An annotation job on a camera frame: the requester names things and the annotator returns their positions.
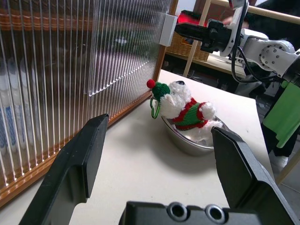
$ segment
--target knitted sweater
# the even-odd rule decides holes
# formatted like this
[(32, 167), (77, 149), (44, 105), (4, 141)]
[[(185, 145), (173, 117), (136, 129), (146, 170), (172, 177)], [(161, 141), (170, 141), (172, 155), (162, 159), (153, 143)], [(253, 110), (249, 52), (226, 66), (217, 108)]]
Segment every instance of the knitted sweater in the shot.
[(207, 120), (203, 118), (202, 112), (199, 110), (205, 102), (198, 103), (195, 99), (191, 99), (186, 104), (179, 116), (173, 119), (173, 123), (178, 130), (190, 130), (193, 128), (202, 128)]

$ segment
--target clear corrugated panel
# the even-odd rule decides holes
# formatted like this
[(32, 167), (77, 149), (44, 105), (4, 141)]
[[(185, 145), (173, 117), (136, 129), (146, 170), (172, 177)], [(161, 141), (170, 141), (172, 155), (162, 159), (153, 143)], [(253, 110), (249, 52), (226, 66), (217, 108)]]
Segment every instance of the clear corrugated panel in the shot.
[(147, 93), (170, 3), (0, 2), (0, 189)]

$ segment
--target metal bowl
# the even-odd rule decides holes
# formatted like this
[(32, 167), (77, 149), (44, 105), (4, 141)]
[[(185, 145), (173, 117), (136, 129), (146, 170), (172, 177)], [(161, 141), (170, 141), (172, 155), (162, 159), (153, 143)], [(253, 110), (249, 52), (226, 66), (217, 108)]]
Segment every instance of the metal bowl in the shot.
[[(191, 156), (203, 156), (214, 151), (214, 146), (206, 145), (205, 141), (193, 142), (182, 135), (174, 126), (172, 120), (162, 117), (166, 130), (173, 143), (183, 152)], [(232, 132), (218, 117), (215, 120), (223, 123), (222, 129)]]

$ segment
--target white robotic arm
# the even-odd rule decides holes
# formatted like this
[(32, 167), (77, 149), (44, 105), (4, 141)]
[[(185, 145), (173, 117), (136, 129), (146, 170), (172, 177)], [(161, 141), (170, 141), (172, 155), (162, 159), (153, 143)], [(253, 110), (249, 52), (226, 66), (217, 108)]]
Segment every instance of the white robotic arm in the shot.
[(207, 28), (182, 23), (176, 26), (175, 31), (184, 37), (201, 41), (202, 51), (220, 52), (223, 57), (233, 53), (236, 37), (240, 35), (237, 43), (240, 51), (236, 51), (236, 59), (254, 62), (262, 69), (275, 72), (300, 87), (300, 49), (295, 51), (287, 41), (272, 41), (263, 33), (241, 29), (240, 23), (244, 20), (241, 17), (247, 12), (248, 0), (229, 0), (229, 3), (235, 9), (230, 25), (224, 26), (220, 21), (209, 20)]

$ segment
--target white wall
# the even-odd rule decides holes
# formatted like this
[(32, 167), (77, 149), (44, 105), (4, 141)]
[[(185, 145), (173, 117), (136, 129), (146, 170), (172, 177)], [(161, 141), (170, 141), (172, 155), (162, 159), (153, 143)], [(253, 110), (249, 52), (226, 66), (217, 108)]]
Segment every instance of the white wall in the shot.
[(182, 10), (193, 11), (196, 0), (179, 0), (176, 15), (179, 15)]

